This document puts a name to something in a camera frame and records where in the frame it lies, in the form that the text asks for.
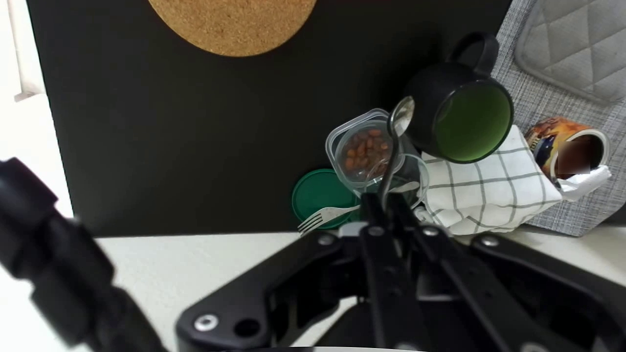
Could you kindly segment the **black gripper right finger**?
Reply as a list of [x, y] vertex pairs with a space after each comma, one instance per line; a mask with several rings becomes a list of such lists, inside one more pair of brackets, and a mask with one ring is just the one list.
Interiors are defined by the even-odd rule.
[[441, 273], [496, 352], [626, 352], [626, 287], [500, 234], [467, 244], [386, 197], [394, 228]]

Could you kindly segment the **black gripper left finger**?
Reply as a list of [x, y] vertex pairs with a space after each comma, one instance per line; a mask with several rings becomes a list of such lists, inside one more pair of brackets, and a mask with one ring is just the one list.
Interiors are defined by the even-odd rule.
[[355, 234], [304, 234], [218, 289], [175, 320], [179, 352], [273, 352], [330, 316], [343, 297], [357, 307], [340, 336], [367, 348], [424, 346], [410, 236], [416, 219], [398, 193], [361, 197]]

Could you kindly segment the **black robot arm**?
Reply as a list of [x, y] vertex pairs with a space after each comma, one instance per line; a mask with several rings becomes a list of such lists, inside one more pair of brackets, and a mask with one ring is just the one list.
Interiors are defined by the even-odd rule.
[[17, 158], [0, 164], [0, 264], [68, 344], [89, 352], [626, 352], [626, 285], [500, 234], [459, 242], [400, 195], [312, 230], [187, 305], [163, 348], [91, 234]]

